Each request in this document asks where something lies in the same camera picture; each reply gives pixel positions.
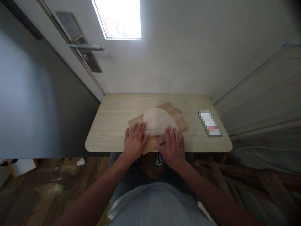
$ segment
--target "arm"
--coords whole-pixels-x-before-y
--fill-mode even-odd
[[[261,225],[254,216],[202,177],[185,159],[184,136],[176,129],[165,129],[166,151],[156,145],[166,163],[194,190],[218,225]]]
[[[134,125],[125,132],[124,150],[116,162],[74,202],[55,225],[96,225],[105,211],[120,179],[130,165],[141,156],[149,134],[146,124]]]

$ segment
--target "hand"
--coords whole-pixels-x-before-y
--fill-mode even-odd
[[[181,134],[181,141],[178,131],[168,127],[165,129],[166,151],[162,146],[156,144],[156,148],[161,153],[167,165],[173,170],[177,171],[186,163],[184,136]]]
[[[145,129],[146,123],[136,123],[131,128],[130,133],[129,128],[127,128],[125,131],[124,149],[122,155],[126,159],[131,160],[132,163],[141,156],[150,137],[149,133],[143,136]]]

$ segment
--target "door handle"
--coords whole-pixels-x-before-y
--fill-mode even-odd
[[[104,46],[89,45],[79,27],[73,13],[56,12],[58,18],[66,29],[71,41],[68,46],[72,49],[78,49],[82,59],[86,62],[92,72],[102,72],[92,50],[104,51]]]
[[[104,46],[98,45],[88,45],[88,44],[68,44],[70,48],[73,49],[85,49],[85,50],[94,50],[94,51],[104,51]]]

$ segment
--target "door handle plate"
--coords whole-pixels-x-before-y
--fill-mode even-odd
[[[79,48],[78,51],[81,53],[82,59],[86,61],[87,65],[90,67],[92,72],[102,72],[93,52],[91,51],[92,47],[88,45],[88,42],[82,33],[81,28],[79,27],[73,13],[71,12],[56,12],[58,18],[60,19],[61,23],[63,24],[64,28],[66,29],[67,33],[71,37],[70,44],[74,47],[74,45],[86,45],[89,49]]]

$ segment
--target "person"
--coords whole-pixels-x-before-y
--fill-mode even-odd
[[[111,153],[109,169],[55,225],[96,225],[109,202],[111,225],[212,225],[197,197],[218,225],[262,225],[195,170],[176,129],[165,129],[166,150],[156,145],[167,166],[158,181],[149,178],[136,161],[150,137],[145,129],[126,130],[123,152]]]

